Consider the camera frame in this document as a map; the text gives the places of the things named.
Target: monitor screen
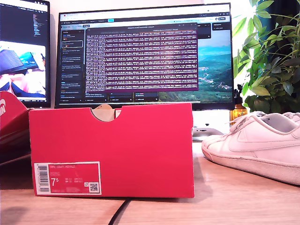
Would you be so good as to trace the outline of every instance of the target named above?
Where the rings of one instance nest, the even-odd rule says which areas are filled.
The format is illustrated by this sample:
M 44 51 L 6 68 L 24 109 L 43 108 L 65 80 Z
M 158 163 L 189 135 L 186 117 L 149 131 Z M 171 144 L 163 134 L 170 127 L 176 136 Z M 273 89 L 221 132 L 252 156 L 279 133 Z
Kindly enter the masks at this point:
M 0 91 L 27 107 L 50 107 L 48 1 L 0 0 Z
M 55 107 L 232 109 L 230 4 L 59 14 Z

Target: landscape wallpaper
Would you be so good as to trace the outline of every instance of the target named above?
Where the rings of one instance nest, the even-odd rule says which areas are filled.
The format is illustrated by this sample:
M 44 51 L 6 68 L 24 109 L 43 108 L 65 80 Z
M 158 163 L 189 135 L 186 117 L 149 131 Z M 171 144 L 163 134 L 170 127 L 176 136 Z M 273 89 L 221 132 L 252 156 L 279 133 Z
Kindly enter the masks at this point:
M 230 31 L 212 31 L 212 38 L 198 40 L 198 91 L 160 92 L 159 100 L 232 102 Z

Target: glass bottle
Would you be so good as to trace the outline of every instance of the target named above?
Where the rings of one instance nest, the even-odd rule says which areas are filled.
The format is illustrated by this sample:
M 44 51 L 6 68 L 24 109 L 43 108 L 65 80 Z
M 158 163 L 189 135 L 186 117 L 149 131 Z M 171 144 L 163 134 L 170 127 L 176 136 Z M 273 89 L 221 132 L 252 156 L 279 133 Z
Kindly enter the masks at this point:
M 240 96 L 242 92 L 242 86 L 238 84 L 238 90 L 234 90 L 234 110 L 230 111 L 230 121 L 235 120 L 236 118 L 246 115 L 247 109 L 242 105 L 243 99 Z

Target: shoe box label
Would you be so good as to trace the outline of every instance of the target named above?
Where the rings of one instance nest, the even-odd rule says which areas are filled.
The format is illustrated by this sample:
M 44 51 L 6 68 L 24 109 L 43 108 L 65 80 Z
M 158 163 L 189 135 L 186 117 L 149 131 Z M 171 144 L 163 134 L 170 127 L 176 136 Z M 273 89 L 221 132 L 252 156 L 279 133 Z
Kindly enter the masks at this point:
M 100 162 L 35 163 L 38 195 L 101 195 Z

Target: qr code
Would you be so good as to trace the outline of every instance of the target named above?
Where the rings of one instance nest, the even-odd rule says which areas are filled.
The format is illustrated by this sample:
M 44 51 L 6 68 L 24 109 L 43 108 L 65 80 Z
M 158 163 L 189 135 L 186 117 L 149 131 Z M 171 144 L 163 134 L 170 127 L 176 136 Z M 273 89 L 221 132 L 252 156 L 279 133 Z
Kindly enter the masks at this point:
M 90 182 L 89 183 L 90 193 L 99 193 L 99 183 Z

